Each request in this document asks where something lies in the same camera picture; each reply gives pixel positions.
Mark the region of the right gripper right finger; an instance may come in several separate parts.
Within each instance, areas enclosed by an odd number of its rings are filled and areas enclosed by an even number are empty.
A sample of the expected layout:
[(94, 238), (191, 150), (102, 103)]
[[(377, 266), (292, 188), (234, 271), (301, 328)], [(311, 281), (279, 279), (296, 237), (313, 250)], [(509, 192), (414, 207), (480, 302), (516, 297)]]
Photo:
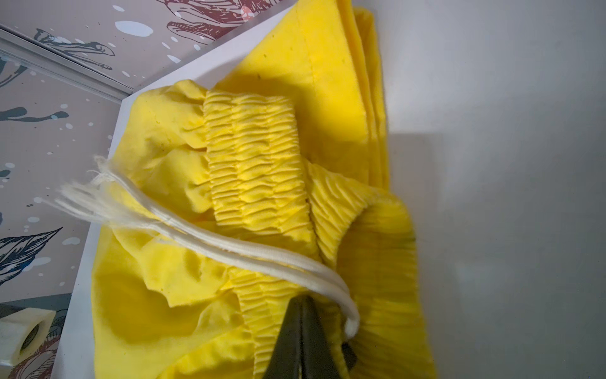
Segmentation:
[(301, 377), (340, 379), (313, 299), (301, 298)]

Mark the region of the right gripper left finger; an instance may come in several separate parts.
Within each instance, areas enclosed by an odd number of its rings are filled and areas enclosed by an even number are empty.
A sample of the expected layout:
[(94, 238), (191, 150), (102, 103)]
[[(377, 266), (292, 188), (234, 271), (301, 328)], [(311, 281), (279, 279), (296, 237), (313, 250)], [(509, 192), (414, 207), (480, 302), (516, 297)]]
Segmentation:
[(263, 379), (301, 379), (303, 375), (303, 296), (292, 298)]

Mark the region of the yellow shorts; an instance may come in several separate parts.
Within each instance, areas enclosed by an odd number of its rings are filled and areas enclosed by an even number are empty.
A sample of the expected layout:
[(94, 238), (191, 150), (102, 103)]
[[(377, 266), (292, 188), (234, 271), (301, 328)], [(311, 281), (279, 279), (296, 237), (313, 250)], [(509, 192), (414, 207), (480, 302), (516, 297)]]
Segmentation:
[[(113, 161), (197, 227), (335, 270), (361, 327), (317, 308), (343, 378), (437, 375), (418, 295), (413, 224), (389, 190), (373, 15), (300, 1), (214, 88), (141, 94)], [(98, 378), (261, 378), (304, 288), (226, 265), (156, 232), (104, 227), (92, 270)]]

